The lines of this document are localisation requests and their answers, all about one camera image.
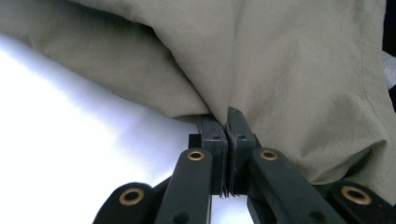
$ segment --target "clamp jaw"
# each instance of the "clamp jaw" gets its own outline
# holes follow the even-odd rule
[[[116,189],[94,224],[210,223],[211,195],[247,195],[254,223],[396,223],[394,208],[347,181],[313,187],[279,151],[262,147],[243,114],[229,109],[225,130],[202,117],[171,177],[152,188]]]

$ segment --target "wrinkled fabric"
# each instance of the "wrinkled fabric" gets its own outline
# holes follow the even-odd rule
[[[396,202],[385,1],[0,0],[0,31],[178,118],[240,109],[313,184]]]

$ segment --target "brass grommet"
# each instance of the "brass grommet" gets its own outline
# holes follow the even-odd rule
[[[353,203],[367,205],[371,203],[370,196],[361,189],[357,189],[351,186],[343,186],[341,188],[341,192],[343,193],[344,197],[348,200],[352,201]]]
[[[277,160],[277,154],[273,151],[268,150],[268,149],[263,150],[260,153],[260,157],[262,157],[263,159],[268,160],[268,161]]]
[[[142,189],[127,189],[120,196],[120,203],[126,206],[140,203],[145,196]]]
[[[205,157],[205,153],[202,151],[192,151],[187,155],[187,158],[189,158],[189,160],[191,161],[200,161]]]

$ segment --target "white background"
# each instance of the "white background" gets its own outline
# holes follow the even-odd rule
[[[0,35],[0,223],[92,223],[117,187],[171,175],[196,132]],[[246,197],[214,197],[212,223],[252,223]]]

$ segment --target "khaki fabric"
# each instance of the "khaki fabric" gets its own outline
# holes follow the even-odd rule
[[[168,117],[244,112],[314,184],[396,203],[385,1],[0,0],[0,31]]]

